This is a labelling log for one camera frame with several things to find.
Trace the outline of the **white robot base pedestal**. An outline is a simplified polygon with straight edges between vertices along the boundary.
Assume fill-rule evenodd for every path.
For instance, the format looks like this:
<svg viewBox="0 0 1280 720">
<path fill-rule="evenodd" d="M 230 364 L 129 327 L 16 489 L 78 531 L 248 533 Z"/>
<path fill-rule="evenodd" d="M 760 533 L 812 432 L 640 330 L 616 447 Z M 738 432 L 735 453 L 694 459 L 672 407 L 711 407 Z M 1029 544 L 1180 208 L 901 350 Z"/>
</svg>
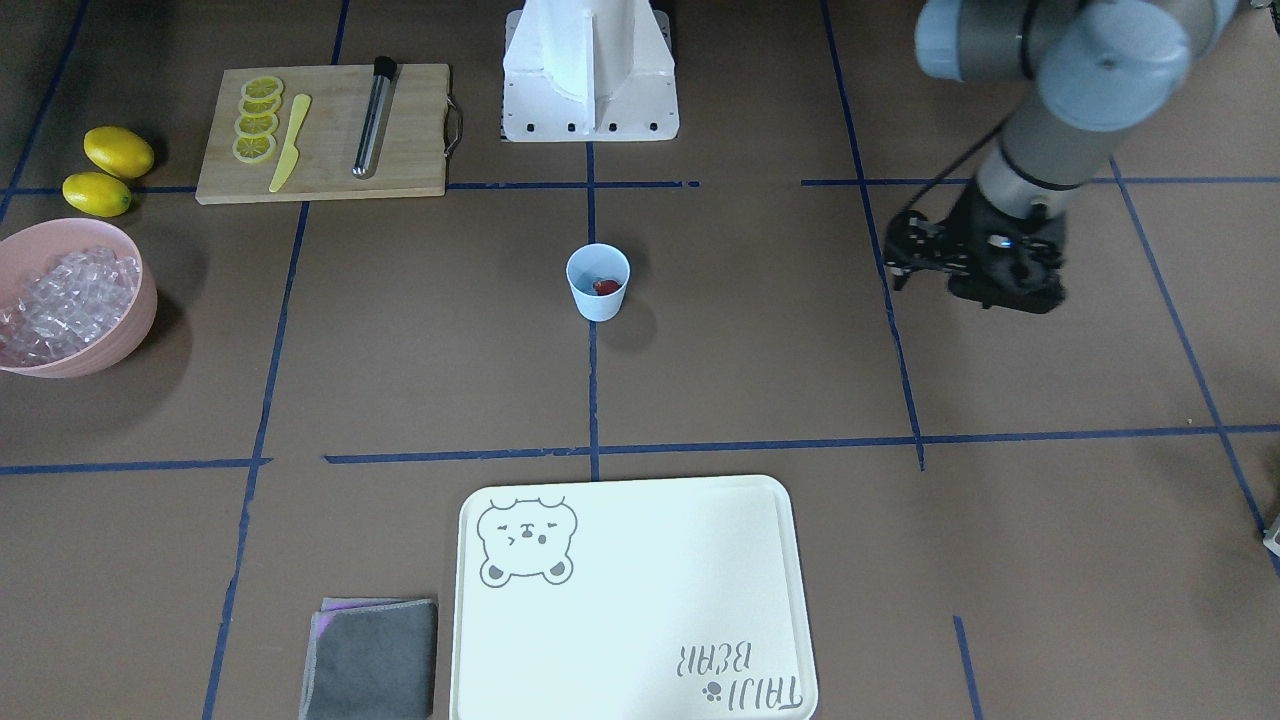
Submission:
<svg viewBox="0 0 1280 720">
<path fill-rule="evenodd" d="M 506 17 L 500 136 L 657 142 L 680 129 L 669 15 L 649 1 L 526 1 Z"/>
</svg>

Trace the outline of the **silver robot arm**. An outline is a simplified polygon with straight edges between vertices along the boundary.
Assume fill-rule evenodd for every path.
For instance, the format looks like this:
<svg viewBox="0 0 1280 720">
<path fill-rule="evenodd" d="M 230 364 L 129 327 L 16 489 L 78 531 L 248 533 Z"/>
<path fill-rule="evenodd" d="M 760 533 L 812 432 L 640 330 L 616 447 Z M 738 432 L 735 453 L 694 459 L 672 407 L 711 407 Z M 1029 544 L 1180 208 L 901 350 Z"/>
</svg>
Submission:
<svg viewBox="0 0 1280 720">
<path fill-rule="evenodd" d="M 1116 147 L 1183 86 L 1238 1 L 928 1 L 915 51 L 931 77 L 1027 79 L 993 147 L 936 229 L 908 213 L 909 268 L 984 307 L 1065 299 L 1068 209 Z"/>
</svg>

